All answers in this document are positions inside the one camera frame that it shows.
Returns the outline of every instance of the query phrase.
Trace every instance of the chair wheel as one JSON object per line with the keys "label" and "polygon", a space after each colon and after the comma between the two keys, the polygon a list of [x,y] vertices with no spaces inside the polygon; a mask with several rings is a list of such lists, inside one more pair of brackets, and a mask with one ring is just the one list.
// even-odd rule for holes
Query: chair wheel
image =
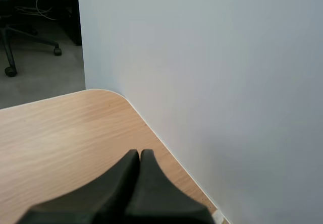
{"label": "chair wheel", "polygon": [[17,70],[12,67],[7,67],[5,73],[8,77],[15,77],[17,75]]}
{"label": "chair wheel", "polygon": [[55,47],[54,54],[55,54],[55,56],[60,56],[60,55],[62,55],[62,50],[59,47]]}

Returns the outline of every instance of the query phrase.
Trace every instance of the chair base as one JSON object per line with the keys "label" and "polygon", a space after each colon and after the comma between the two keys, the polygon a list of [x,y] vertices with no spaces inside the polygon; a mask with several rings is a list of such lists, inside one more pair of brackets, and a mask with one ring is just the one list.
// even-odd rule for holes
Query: chair base
{"label": "chair base", "polygon": [[17,75],[15,60],[14,60],[14,56],[12,54],[12,50],[10,47],[11,34],[22,36],[22,37],[24,37],[28,40],[34,41],[34,42],[39,42],[42,44],[54,46],[55,47],[54,48],[54,55],[56,55],[56,56],[62,55],[62,51],[61,51],[59,44],[57,42],[35,36],[36,33],[34,31],[31,31],[32,34],[30,34],[30,33],[26,33],[21,30],[17,30],[15,28],[13,28],[16,26],[22,26],[22,25],[21,24],[13,24],[13,25],[6,25],[6,26],[0,27],[1,39],[4,44],[5,51],[6,51],[7,58],[8,58],[8,62],[10,65],[8,68],[5,69],[5,73],[8,77],[15,77]]}

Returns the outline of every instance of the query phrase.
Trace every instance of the white panel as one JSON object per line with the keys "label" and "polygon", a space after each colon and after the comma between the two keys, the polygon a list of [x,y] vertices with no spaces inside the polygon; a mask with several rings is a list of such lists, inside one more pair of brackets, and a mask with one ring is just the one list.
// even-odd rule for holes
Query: white panel
{"label": "white panel", "polygon": [[80,0],[125,95],[236,224],[323,220],[323,0]]}

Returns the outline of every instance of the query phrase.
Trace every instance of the wooden desk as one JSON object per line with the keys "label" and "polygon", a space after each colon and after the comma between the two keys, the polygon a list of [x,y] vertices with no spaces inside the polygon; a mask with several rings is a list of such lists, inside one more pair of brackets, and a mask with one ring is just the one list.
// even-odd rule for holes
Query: wooden desk
{"label": "wooden desk", "polygon": [[183,192],[214,205],[123,97],[86,90],[0,110],[0,223],[98,177],[129,149],[150,148]]}

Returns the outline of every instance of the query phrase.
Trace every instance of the gray carpet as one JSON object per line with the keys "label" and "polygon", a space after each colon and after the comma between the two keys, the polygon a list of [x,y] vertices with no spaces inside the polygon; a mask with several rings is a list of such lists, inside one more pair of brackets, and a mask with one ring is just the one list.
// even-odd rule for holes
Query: gray carpet
{"label": "gray carpet", "polygon": [[0,108],[24,104],[85,89],[82,47],[75,46],[56,22],[32,22],[41,37],[60,44],[61,56],[53,47],[12,38],[12,50],[18,75],[9,78],[9,66],[0,43]]}

